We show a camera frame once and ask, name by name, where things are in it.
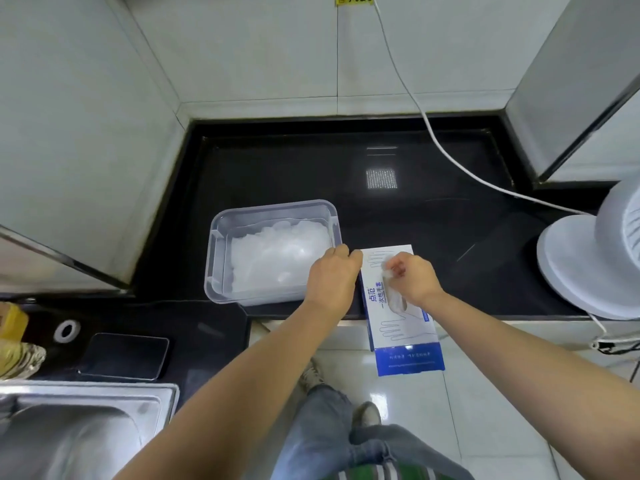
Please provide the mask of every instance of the forearm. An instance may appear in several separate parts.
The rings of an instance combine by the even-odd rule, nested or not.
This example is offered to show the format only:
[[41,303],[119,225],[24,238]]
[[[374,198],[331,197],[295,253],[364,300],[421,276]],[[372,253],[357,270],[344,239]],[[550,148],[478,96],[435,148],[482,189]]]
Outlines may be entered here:
[[303,304],[205,384],[120,473],[125,479],[238,478],[337,320]]
[[576,354],[442,295],[423,305],[549,443],[588,478],[640,468],[640,392]]

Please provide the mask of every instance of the stainless steel sink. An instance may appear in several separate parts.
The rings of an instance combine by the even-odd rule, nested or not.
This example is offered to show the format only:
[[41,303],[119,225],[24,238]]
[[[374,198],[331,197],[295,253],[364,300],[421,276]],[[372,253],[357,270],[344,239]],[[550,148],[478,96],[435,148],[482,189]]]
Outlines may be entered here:
[[0,480],[107,480],[172,418],[174,384],[0,381]]

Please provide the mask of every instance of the person's left hand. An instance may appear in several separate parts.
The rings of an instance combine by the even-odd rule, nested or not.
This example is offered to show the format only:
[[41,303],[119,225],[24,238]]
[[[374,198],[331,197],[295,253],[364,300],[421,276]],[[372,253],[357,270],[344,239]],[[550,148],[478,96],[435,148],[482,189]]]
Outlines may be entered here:
[[351,306],[361,266],[362,251],[349,255],[346,244],[327,249],[309,270],[304,303],[324,310],[329,319],[340,320]]

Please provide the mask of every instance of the person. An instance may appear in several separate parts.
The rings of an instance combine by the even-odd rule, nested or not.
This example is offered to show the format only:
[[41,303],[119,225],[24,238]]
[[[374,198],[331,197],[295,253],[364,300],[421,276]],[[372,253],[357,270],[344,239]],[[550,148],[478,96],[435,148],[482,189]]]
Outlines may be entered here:
[[[361,251],[349,254],[344,244],[327,250],[311,267],[300,307],[201,387],[117,480],[240,478],[299,379],[308,396],[274,479],[471,479],[409,431],[380,425],[372,404],[354,411],[309,364],[347,312],[361,265]],[[640,478],[640,391],[449,295],[418,256],[400,253],[386,266],[390,285],[431,314],[581,475]]]

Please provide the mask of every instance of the shoe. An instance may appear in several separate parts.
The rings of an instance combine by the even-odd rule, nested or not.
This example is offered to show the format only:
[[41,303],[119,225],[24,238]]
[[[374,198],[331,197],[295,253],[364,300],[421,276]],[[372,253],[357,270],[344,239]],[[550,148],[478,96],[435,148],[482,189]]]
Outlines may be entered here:
[[368,426],[379,426],[382,424],[380,411],[378,407],[371,401],[362,403],[353,412],[353,427],[366,428]]
[[314,387],[320,386],[320,384],[325,384],[315,360],[311,359],[309,361],[305,370],[302,371],[302,375],[300,375],[298,382],[306,394],[308,394],[308,392]]

